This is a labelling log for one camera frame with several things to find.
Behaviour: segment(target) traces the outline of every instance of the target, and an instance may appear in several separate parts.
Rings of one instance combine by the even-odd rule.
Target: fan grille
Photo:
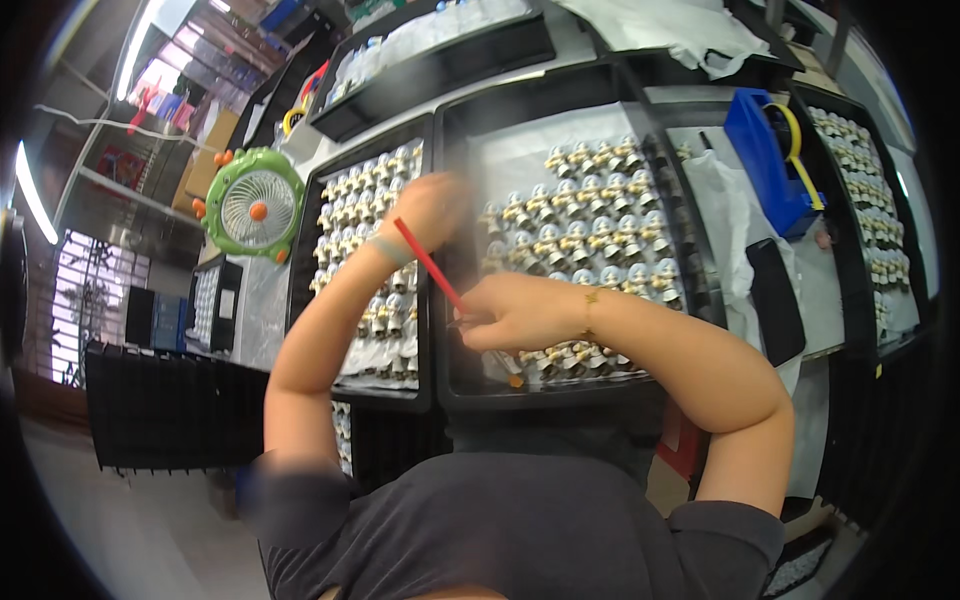
[[[251,171],[228,188],[220,221],[227,236],[245,248],[260,249],[272,246],[290,227],[296,210],[293,187],[273,171]],[[250,207],[256,203],[267,206],[267,216],[255,221]]]

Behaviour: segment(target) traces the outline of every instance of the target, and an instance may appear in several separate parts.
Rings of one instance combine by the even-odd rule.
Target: white label
[[[220,318],[233,319],[233,302],[236,300],[236,292],[233,290],[220,291]]]

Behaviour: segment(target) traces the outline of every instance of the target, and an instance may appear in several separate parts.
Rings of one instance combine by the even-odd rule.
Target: black phone
[[[760,323],[763,349],[770,364],[778,367],[806,348],[800,306],[773,238],[748,246],[747,260],[754,267],[750,295]]]

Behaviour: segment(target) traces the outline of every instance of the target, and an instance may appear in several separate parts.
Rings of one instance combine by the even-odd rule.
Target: woman's arm
[[[587,294],[597,302],[588,304]],[[733,500],[780,514],[793,453],[793,405],[753,347],[712,324],[636,296],[544,277],[486,277],[464,295],[496,323],[464,332],[476,350],[543,349],[583,339],[627,356],[714,434],[698,500]]]
[[[394,219],[400,217],[432,252],[456,227],[464,195],[463,186],[449,175],[414,180],[403,190],[377,235],[408,253],[394,226]],[[325,457],[339,465],[330,387],[370,298],[398,268],[382,250],[364,244],[290,328],[264,399],[263,449],[279,450],[272,460],[313,462]]]

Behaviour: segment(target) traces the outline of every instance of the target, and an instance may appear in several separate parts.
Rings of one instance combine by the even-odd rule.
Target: green fan
[[[214,157],[220,167],[193,208],[217,248],[227,254],[290,255],[303,209],[303,181],[286,156],[269,148],[227,151]]]

